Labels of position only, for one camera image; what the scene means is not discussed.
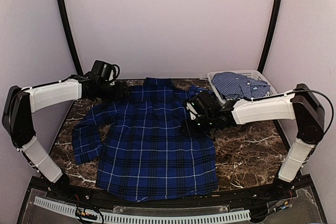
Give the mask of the blue plaid long sleeve shirt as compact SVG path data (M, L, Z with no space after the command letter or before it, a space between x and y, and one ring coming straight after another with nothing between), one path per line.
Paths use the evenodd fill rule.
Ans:
M182 133L190 116L185 103L199 93L171 79L146 78L128 98L92 107L72 131L76 164L98 158L97 187L132 202L213 192L213 141Z

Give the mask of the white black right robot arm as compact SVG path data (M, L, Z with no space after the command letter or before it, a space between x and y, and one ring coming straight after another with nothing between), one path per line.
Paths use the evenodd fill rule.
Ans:
M287 193L287 183L294 181L332 125L325 123L325 109L318 97L331 102L325 94L303 83L284 93L224 102L202 92L186 102L190 116L182 123L182 131L196 136L254 122L278 121L290 143L278 180L268 187L269 197L278 200Z

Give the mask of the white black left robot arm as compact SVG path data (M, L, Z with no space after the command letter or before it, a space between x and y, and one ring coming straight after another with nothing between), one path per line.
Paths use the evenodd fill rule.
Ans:
M2 115L2 125L12 145L22 153L32 168L54 185L54 193L63 201L74 197L68 185L69 177L49 154L49 147L40 140L40 130L45 125L37 119L40 111L50 111L63 103L88 98L115 101L126 98L129 88L125 81L110 84L72 75L63 80L36 86L11 86L8 90Z

